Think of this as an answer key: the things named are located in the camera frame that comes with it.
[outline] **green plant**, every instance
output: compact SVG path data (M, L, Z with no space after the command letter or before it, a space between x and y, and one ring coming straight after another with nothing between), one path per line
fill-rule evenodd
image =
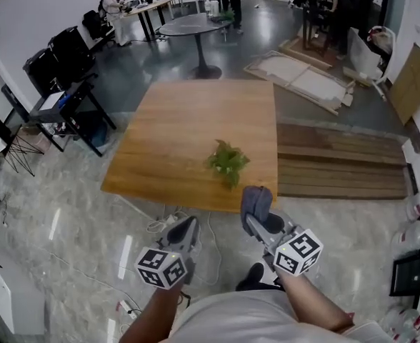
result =
M229 143L216 140L218 147L209 156L207 162L216 172L224 176L231 189L237 187L240 180L239 172L250 162L250 159L237 147Z

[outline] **person sitting at desk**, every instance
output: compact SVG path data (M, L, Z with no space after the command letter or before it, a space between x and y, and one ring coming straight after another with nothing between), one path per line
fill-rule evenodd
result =
M122 11L126 9L126 6L119 3L119 0L101 0L99 5L107 16L107 21L115 29L115 41L118 46L126 46L131 42L124 34L123 24L121 18L123 17Z
M348 30L351 26L353 4L350 0L332 0L331 35L333 42L339 45L337 59L345 58L348 51Z

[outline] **wooden table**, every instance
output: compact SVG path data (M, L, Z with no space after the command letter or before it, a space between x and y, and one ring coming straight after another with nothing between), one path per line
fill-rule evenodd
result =
M170 12L170 17L172 19L174 18L174 13L173 13L172 8L170 6L170 1L171 0L158 0L158 1L155 1L154 3L148 4L147 6L144 6L143 8L139 8L139 9L138 8L133 8L132 11L129 12L128 14L125 14L124 17L138 15L141 27L142 27L142 29L144 30L144 33L145 33L145 39L147 41L151 41L150 35L148 34L148 29L146 29L145 20L146 20L146 23L148 24L148 27L150 28L150 33L151 33L151 36L153 37L153 39L154 39L155 31L153 29L153 24L151 24L151 19L150 19L150 16L149 16L148 12L150 10L157 9L158 10L158 15L159 15L159 20L161 21L161 25L164 25L166 23L166 21L164 20L164 15L162 14L162 7L164 5L168 6L169 12Z
M206 167L215 139L251 162L232 191ZM165 204L239 212L245 186L277 194L274 88L257 80L153 84L110 164L101 189Z

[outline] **black table leg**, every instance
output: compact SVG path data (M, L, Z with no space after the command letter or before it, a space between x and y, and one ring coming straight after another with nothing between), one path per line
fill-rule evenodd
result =
M60 147L56 141L53 139L53 135L51 135L41 124L36 124L36 126L40 129L40 132L45 135L45 137L60 151L64 152L62 147Z
M99 104L99 102L96 100L96 98L94 97L94 95L91 93L91 90L88 90L88 92L86 93L86 95L88 96L88 98L91 101L91 103L94 104L94 106L97 108L97 110L102 114L102 116L105 118L105 120L110 125L110 127L112 129L116 129L115 123L113 123L113 121L110 119L109 115L101 107L101 105Z
M166 21L164 20L164 15L162 15L162 9L160 6L158 6L158 15L159 15L159 20L161 21L161 25L163 26Z
M151 25L150 16L147 11L145 11L145 19L146 19L146 23L148 24L148 27L150 28L151 35L154 37L154 29L153 29L153 26Z
M85 142L86 145L89 146L89 148L98 156L98 157L102 157L102 153L93 145L93 143L91 142L91 140L86 137L86 135L80 131L79 126L75 125L73 123L72 119L65 119L66 123L69 125L69 127L72 129L72 131L74 131L76 134L78 134L81 139Z
M190 79L218 79L221 76L221 69L216 66L207 66L204 53L202 51L201 35L194 34L196 39L197 52L199 55L199 65L193 69Z
M145 24L145 21L144 21L144 16L142 15L142 13L139 13L138 15L139 15L139 20L140 20L141 27L143 28L144 33L145 33L145 38L146 38L146 40L148 42L150 42L151 39L150 39L150 35L148 34L148 29L146 29L146 24Z

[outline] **marble floor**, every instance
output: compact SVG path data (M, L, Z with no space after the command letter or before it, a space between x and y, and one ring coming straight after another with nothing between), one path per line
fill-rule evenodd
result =
M146 232L149 218L120 197L100 190L128 118L129 114L116 116L120 130L110 133L102 158L71 141L63 154L51 147L34 158L35 177L24 171L16 174L8 165L1 169L0 247L46 295L46 334L27 337L0 332L3 342L107 342L109 319L116 322L114 338L109 341L117 342L119 328L130 322L124 311L116 311L118 302L133 299L141 308L148 302L153 289L132 270L136 255L154 237ZM152 218L162 217L163 205L140 201L136 205ZM402 202L280 198L277 207L303 227L310 227L323 242L319 265L309 272L309 278L343 309L355 312L357 322L379 320L396 303L388 296L389 242L405 219ZM173 210L168 206L165 212ZM222 264L219 280L209 286L219 261L207 225L209 213L183 211L201 221L196 273L206 281L195 278L185 291L195 300L233 290L260 260L262 246L241 228L239 215L212 212L210 222ZM120 279L126 235L133 242ZM267 274L264 280L273 278Z

